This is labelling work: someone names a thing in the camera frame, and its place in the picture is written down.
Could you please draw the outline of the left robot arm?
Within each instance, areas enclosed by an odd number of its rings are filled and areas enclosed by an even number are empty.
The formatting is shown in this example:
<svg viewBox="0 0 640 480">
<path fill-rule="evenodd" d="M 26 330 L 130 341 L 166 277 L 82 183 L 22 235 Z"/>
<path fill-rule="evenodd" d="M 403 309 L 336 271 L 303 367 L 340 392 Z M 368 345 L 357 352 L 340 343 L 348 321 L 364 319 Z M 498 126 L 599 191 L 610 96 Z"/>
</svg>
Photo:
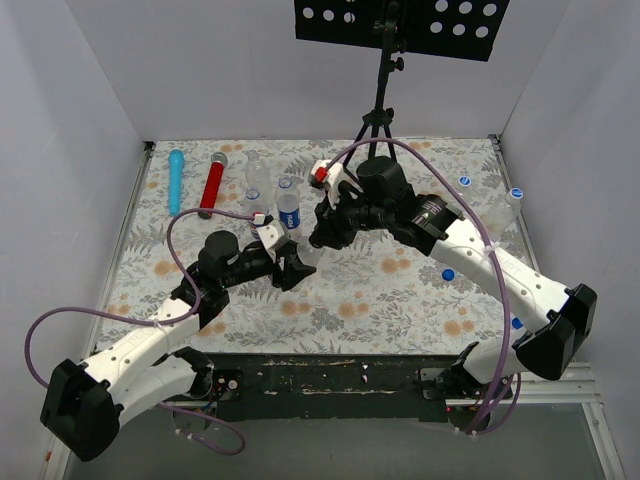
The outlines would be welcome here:
<svg viewBox="0 0 640 480">
<path fill-rule="evenodd" d="M 228 231 L 210 234 L 198 259 L 149 322 L 107 349 L 52 372 L 41 423 L 80 460 L 91 461 L 139 414 L 174 396 L 205 398 L 213 386 L 208 356 L 183 341 L 229 303 L 229 288 L 266 277 L 283 291 L 316 271 L 309 248 L 265 227 L 240 248 Z"/>
</svg>

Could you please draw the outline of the small black-label clear bottle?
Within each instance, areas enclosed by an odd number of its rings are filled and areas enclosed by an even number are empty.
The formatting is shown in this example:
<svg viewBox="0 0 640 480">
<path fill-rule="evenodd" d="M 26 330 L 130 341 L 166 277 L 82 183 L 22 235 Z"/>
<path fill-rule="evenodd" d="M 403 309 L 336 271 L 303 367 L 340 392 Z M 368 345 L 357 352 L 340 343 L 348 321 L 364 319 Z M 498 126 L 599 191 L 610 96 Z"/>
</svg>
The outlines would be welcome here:
<svg viewBox="0 0 640 480">
<path fill-rule="evenodd" d="M 309 277 L 317 271 L 321 258 L 321 251 L 314 247 L 308 237 L 301 237 L 297 246 L 298 258 L 303 265 L 305 277 Z"/>
</svg>

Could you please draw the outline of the black table front rail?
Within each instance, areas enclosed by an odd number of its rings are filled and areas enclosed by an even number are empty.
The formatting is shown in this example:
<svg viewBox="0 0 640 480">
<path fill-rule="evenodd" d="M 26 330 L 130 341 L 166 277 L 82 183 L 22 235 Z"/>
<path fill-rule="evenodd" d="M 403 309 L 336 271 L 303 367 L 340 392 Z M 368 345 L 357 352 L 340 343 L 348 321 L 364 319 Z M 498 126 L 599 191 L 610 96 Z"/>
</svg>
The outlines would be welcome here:
<svg viewBox="0 0 640 480">
<path fill-rule="evenodd" d="M 220 419 L 416 418 L 469 420 L 488 385 L 451 356 L 206 354 L 183 347 L 139 373 L 133 359 L 108 353 L 119 375 L 82 362 L 72 399 L 82 420 L 124 425 L 163 401 L 202 403 Z"/>
</svg>

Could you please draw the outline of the red glitter toy microphone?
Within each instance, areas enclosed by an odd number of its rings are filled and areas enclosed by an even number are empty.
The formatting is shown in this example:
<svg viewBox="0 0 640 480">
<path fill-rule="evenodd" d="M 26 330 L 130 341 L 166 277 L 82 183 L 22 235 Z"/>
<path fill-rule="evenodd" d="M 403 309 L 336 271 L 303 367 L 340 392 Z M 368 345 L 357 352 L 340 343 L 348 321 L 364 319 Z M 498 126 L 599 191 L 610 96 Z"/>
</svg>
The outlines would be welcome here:
<svg viewBox="0 0 640 480">
<path fill-rule="evenodd" d="M 210 210 L 215 207 L 222 176 L 227 164 L 228 159 L 225 153 L 219 151 L 211 156 L 211 165 L 199 205 L 202 211 L 198 213 L 198 216 L 201 219 L 210 219 L 212 217 Z"/>
</svg>

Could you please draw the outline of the plain blue bottle cap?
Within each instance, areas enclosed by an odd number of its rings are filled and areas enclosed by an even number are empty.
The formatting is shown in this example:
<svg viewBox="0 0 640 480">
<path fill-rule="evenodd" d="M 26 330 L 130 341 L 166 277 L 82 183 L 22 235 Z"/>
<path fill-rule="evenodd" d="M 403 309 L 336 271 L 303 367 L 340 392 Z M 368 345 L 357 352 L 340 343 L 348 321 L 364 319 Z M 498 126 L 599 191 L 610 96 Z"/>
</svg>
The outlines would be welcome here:
<svg viewBox="0 0 640 480">
<path fill-rule="evenodd" d="M 442 272 L 442 277 L 446 281 L 451 281 L 455 278 L 455 272 L 452 269 L 447 268 Z"/>
</svg>

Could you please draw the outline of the Pepsi bottle text label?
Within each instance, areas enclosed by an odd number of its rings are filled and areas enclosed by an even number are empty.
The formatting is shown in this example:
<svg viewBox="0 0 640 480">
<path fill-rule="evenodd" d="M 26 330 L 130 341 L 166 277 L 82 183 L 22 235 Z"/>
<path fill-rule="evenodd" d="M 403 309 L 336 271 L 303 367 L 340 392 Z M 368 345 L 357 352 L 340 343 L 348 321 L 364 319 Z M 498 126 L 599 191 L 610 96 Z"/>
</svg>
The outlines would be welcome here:
<svg viewBox="0 0 640 480">
<path fill-rule="evenodd" d="M 292 239 L 301 237 L 300 194 L 293 178 L 284 175 L 275 189 L 275 202 L 279 220 Z"/>
</svg>

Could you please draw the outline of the blue Pocari Sweat cap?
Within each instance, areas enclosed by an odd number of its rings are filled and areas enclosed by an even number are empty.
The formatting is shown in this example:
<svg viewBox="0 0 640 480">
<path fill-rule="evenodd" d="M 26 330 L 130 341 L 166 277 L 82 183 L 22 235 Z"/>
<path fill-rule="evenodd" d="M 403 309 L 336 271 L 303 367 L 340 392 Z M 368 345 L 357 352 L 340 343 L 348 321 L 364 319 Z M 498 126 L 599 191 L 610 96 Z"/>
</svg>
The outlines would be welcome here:
<svg viewBox="0 0 640 480">
<path fill-rule="evenodd" d="M 520 188 L 512 188 L 509 191 L 509 195 L 515 200 L 521 200 L 524 196 L 523 191 Z"/>
</svg>

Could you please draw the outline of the blue toy microphone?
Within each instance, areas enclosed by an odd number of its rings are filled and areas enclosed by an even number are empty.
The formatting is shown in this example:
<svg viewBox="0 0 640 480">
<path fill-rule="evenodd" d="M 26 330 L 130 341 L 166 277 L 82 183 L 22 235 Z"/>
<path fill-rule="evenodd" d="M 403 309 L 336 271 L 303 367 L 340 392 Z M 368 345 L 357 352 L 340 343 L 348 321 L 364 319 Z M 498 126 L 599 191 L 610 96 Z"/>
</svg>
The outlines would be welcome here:
<svg viewBox="0 0 640 480">
<path fill-rule="evenodd" d="M 174 149 L 168 156 L 169 186 L 168 211 L 170 216 L 176 216 L 181 211 L 182 178 L 185 165 L 184 153 Z"/>
</svg>

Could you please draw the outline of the blue white bottle cap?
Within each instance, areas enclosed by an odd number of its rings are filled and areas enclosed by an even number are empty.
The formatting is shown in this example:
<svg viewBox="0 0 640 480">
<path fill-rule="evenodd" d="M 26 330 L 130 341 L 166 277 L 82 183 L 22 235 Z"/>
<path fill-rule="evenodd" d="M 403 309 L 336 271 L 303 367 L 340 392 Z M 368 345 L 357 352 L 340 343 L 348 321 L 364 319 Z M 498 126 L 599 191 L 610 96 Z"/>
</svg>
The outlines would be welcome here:
<svg viewBox="0 0 640 480">
<path fill-rule="evenodd" d="M 463 188 L 470 188 L 472 185 L 472 179 L 467 175 L 462 175 L 458 178 L 458 184 Z"/>
</svg>

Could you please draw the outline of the floral tablecloth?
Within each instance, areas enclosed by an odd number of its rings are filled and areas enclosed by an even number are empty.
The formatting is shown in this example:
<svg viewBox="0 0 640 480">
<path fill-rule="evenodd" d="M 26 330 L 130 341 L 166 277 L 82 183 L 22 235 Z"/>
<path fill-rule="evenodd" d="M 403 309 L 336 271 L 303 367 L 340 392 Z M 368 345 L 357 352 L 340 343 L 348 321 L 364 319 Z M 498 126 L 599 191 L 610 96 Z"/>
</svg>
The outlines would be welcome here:
<svg viewBox="0 0 640 480">
<path fill-rule="evenodd" d="M 272 179 L 288 175 L 301 194 L 301 226 L 310 232 L 321 194 L 307 182 L 317 160 L 334 157 L 342 140 L 160 141 L 142 182 L 135 215 L 106 302 L 96 348 L 149 317 L 177 286 L 181 265 L 193 262 L 205 238 L 224 229 L 241 244 L 252 236 L 238 219 L 247 187 L 246 152 L 255 150 Z M 185 208 L 198 205 L 215 152 L 226 154 L 217 206 L 209 220 L 168 214 L 168 156 L 185 156 Z M 456 354 L 503 330 L 500 304 L 462 275 L 442 277 L 444 265 L 404 247 L 388 233 L 359 233 L 343 250 L 324 249 L 316 273 L 290 292 L 259 279 L 235 287 L 229 305 L 189 340 L 211 352 L 310 354 Z"/>
</svg>

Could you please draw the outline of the Pepsi bottle logo label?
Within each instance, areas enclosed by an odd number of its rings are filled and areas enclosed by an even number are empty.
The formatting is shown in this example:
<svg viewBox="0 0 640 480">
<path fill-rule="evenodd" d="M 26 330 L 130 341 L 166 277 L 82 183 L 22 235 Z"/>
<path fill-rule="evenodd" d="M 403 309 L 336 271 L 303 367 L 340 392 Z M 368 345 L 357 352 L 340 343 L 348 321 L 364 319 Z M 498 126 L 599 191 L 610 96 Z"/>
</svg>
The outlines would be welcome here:
<svg viewBox="0 0 640 480">
<path fill-rule="evenodd" d="M 244 214 L 249 218 L 249 229 L 255 239 L 259 238 L 258 227 L 262 227 L 270 214 L 269 205 L 257 187 L 250 187 L 245 191 L 243 200 Z"/>
</svg>

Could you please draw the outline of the clear Pocari bottle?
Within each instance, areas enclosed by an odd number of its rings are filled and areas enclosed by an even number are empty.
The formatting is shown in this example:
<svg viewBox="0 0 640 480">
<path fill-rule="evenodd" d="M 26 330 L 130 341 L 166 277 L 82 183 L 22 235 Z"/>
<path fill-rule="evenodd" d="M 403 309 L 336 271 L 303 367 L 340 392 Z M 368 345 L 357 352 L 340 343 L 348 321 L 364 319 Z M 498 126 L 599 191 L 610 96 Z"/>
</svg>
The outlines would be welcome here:
<svg viewBox="0 0 640 480">
<path fill-rule="evenodd" d="M 497 241 L 501 237 L 514 222 L 521 209 L 523 198 L 515 200 L 509 195 L 509 191 L 493 202 L 482 219 L 484 227 L 493 241 Z"/>
</svg>

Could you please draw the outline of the black music stand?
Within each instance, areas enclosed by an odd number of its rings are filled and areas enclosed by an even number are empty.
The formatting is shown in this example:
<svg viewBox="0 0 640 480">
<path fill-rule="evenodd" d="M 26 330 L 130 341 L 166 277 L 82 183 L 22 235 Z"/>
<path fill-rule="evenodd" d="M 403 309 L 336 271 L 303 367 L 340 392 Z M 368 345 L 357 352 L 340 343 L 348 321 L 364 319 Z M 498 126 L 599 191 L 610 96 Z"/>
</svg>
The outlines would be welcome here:
<svg viewBox="0 0 640 480">
<path fill-rule="evenodd" d="M 363 116 L 356 139 L 366 132 L 391 136 L 394 110 L 384 105 L 389 76 L 404 69 L 405 53 L 489 60 L 507 1 L 296 1 L 298 40 L 378 49 L 373 109 Z"/>
</svg>

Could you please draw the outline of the tall clear plastic bottle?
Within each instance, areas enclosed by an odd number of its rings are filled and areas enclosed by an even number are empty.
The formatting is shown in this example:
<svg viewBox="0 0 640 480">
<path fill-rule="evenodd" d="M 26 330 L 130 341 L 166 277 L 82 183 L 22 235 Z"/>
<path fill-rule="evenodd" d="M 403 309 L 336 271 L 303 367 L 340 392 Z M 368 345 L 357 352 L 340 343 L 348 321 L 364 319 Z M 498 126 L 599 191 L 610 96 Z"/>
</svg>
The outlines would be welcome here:
<svg viewBox="0 0 640 480">
<path fill-rule="evenodd" d="M 267 165 L 255 150 L 248 150 L 246 156 L 245 178 L 247 186 L 257 189 L 264 198 L 270 197 L 273 191 Z"/>
</svg>

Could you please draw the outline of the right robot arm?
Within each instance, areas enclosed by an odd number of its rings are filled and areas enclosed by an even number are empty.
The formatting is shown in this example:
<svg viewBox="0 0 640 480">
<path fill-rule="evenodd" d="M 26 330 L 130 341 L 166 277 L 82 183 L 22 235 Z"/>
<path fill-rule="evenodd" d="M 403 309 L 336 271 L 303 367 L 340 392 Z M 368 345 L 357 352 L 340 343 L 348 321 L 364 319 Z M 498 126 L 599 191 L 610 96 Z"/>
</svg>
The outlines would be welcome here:
<svg viewBox="0 0 640 480">
<path fill-rule="evenodd" d="M 360 231 L 386 230 L 399 243 L 452 267 L 498 300 L 507 299 L 521 322 L 513 342 L 473 342 L 455 362 L 425 381 L 444 398 L 475 397 L 496 368 L 505 376 L 531 372 L 558 380 L 592 330 L 597 295 L 585 284 L 569 288 L 544 277 L 496 244 L 486 244 L 474 223 L 435 194 L 414 192 L 393 159 L 378 156 L 354 175 L 319 160 L 310 184 L 325 197 L 315 208 L 310 236 L 316 248 L 340 250 Z"/>
</svg>

